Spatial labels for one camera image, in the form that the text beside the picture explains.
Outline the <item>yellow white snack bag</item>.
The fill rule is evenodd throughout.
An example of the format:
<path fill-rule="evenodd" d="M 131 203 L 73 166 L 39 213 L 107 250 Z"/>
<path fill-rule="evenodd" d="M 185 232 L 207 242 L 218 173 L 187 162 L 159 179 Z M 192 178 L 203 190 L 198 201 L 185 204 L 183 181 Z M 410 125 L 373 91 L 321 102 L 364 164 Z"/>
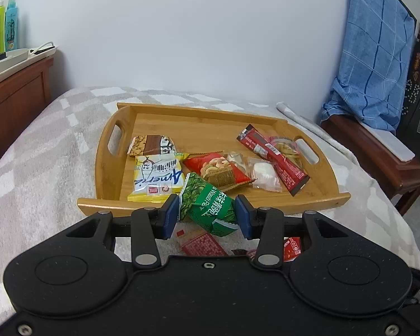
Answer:
<path fill-rule="evenodd" d="M 138 155 L 135 157 L 130 202 L 162 202 L 171 194 L 178 194 L 184 185 L 181 166 L 187 153 Z"/>

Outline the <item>green pea snack bag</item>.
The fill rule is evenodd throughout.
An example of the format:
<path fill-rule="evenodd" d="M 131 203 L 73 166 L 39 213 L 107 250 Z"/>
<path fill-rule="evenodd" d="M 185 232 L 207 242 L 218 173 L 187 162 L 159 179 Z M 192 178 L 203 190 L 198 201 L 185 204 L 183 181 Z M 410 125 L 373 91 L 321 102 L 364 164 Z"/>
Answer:
<path fill-rule="evenodd" d="M 239 229 L 234 201 L 194 172 L 187 174 L 180 192 L 180 220 L 191 220 L 218 237 Z"/>

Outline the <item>clear packet white marshmallow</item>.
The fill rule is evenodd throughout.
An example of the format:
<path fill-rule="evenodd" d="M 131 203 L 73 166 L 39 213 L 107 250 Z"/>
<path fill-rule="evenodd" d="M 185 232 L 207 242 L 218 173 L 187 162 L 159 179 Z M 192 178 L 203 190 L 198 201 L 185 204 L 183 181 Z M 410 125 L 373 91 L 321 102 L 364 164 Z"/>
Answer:
<path fill-rule="evenodd" d="M 270 162 L 249 157 L 246 165 L 249 176 L 253 180 L 253 188 L 274 193 L 282 191 L 281 180 Z"/>

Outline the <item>red white cracker packet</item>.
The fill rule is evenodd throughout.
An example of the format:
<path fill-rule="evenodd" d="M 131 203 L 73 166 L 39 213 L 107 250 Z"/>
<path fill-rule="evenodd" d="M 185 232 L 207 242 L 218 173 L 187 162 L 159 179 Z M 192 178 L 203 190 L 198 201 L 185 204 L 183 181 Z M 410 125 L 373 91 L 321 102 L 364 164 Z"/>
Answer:
<path fill-rule="evenodd" d="M 176 232 L 177 242 L 187 256 L 220 257 L 230 256 L 224 248 L 205 230 L 193 229 Z"/>

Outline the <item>long red snack stick packet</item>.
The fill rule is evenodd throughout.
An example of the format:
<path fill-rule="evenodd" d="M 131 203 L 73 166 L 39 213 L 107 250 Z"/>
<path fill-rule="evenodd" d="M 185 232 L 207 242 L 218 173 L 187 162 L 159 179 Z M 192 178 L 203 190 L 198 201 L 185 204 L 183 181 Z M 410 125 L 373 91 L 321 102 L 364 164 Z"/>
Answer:
<path fill-rule="evenodd" d="M 303 169 L 290 161 L 251 124 L 243 129 L 237 140 L 256 155 L 272 163 L 291 196 L 295 196 L 309 181 L 309 175 Z"/>

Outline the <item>clear packet white candy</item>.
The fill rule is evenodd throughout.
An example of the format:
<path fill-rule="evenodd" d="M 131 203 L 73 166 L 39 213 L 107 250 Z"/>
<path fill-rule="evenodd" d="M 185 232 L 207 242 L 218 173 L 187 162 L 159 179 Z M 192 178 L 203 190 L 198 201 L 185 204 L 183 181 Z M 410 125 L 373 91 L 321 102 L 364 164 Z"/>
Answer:
<path fill-rule="evenodd" d="M 244 174 L 248 174 L 248 169 L 246 168 L 246 164 L 241 153 L 230 152 L 227 154 L 227 160 L 231 164 L 234 164 Z"/>

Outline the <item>red shrimp snack packet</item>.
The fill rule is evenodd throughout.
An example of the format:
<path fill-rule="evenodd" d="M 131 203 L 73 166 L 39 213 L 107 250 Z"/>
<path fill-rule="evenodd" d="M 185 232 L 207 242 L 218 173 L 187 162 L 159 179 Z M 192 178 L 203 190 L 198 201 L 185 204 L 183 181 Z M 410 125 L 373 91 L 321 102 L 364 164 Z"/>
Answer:
<path fill-rule="evenodd" d="M 228 192 L 254 182 L 222 152 L 190 154 L 183 160 L 185 167 L 222 192 Z"/>

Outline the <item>clear packet green snack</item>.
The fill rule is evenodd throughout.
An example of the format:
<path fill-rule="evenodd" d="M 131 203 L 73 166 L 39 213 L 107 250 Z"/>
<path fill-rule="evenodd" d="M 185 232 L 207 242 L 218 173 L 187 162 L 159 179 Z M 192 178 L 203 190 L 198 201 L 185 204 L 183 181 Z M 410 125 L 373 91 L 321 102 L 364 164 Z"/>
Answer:
<path fill-rule="evenodd" d="M 300 152 L 296 143 L 288 137 L 269 137 L 269 141 L 283 156 L 302 169 Z"/>

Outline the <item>brown nut bar packet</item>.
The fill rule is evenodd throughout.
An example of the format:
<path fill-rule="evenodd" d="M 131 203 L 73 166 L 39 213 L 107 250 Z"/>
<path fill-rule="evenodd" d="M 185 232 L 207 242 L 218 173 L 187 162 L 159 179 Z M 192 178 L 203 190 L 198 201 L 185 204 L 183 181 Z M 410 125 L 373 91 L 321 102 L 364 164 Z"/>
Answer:
<path fill-rule="evenodd" d="M 141 155 L 160 155 L 176 153 L 173 140 L 164 135 L 135 135 L 130 143 L 127 155 L 136 157 Z"/>

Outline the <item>bamboo serving tray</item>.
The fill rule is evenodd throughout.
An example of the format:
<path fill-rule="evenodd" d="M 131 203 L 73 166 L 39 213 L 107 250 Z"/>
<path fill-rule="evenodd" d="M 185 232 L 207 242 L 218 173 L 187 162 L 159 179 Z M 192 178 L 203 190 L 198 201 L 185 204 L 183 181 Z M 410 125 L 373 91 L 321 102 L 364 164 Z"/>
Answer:
<path fill-rule="evenodd" d="M 237 141 L 237 135 L 248 124 L 267 137 L 278 135 L 304 140 L 319 160 L 315 164 L 303 161 L 309 182 L 294 196 L 287 190 L 272 193 L 244 186 L 230 191 L 231 197 L 243 194 L 255 207 L 275 207 L 291 215 L 308 209 L 319 211 L 343 206 L 351 198 L 348 192 L 340 192 L 335 173 L 322 150 L 303 131 L 288 124 L 285 119 L 180 106 L 124 102 L 116 106 L 118 109 L 108 119 L 98 142 L 95 158 L 96 197 L 77 201 L 77 206 L 85 215 L 102 210 L 121 217 L 147 206 L 147 202 L 127 201 L 127 196 L 132 192 L 134 168 L 134 161 L 127 156 L 127 150 L 135 135 L 167 135 L 176 148 L 185 153 L 222 151 L 238 152 L 249 157 L 252 152 Z"/>

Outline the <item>grey white checked blanket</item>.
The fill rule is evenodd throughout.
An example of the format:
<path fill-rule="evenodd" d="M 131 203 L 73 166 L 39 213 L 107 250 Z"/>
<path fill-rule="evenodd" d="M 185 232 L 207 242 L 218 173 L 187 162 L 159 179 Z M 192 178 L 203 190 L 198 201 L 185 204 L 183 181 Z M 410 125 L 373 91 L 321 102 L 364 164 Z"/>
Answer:
<path fill-rule="evenodd" d="M 133 88 L 75 88 L 55 99 L 0 159 L 0 324 L 13 314 L 3 286 L 7 264 L 83 219 L 76 202 L 95 196 L 95 155 L 119 102 L 185 106 L 278 116 L 275 106 L 207 95 Z M 312 136 L 341 191 L 351 198 L 325 214 L 420 269 L 413 231 L 378 182 L 334 140 Z"/>

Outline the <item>dark wooden chair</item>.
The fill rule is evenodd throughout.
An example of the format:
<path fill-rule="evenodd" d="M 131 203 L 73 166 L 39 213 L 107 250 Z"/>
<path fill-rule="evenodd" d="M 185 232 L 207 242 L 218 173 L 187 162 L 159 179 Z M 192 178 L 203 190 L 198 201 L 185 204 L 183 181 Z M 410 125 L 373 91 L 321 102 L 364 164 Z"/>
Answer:
<path fill-rule="evenodd" d="M 401 197 L 395 207 L 405 215 L 420 196 L 420 160 L 400 161 L 351 116 L 333 115 L 321 127 L 354 153 L 360 166 L 377 180 L 388 199 Z"/>

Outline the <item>blue plaid cloth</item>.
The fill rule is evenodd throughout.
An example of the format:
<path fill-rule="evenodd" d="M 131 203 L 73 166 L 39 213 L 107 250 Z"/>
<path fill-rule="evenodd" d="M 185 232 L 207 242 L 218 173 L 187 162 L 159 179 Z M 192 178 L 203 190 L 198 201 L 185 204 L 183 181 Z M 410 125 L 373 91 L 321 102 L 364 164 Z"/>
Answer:
<path fill-rule="evenodd" d="M 349 115 L 395 132 L 415 30 L 400 0 L 349 0 L 338 73 L 322 106 L 322 121 Z"/>

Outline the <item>brown wooden cabinet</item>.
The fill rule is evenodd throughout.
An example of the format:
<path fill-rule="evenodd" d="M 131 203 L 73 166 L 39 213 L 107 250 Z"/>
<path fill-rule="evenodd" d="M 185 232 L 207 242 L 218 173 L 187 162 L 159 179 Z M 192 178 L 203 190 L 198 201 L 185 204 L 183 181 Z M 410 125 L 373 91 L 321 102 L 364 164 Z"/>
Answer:
<path fill-rule="evenodd" d="M 52 66 L 53 59 L 45 58 L 0 83 L 0 159 L 52 102 Z"/>

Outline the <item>beige plastic tray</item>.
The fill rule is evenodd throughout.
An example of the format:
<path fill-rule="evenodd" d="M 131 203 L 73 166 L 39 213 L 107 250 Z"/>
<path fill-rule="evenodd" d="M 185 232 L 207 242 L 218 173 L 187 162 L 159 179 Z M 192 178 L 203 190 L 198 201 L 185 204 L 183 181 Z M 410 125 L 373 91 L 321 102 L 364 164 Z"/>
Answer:
<path fill-rule="evenodd" d="M 0 82 L 42 59 L 51 57 L 58 46 L 47 42 L 35 49 L 15 49 L 0 53 Z"/>

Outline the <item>teal spray bottle right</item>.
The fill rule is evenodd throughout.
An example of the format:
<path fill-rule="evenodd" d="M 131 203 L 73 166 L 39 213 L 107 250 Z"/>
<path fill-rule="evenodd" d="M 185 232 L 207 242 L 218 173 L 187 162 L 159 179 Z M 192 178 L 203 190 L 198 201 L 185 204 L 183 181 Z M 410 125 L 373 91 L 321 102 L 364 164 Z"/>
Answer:
<path fill-rule="evenodd" d="M 12 51 L 18 46 L 18 8 L 16 0 L 9 0 L 5 14 L 5 49 Z"/>

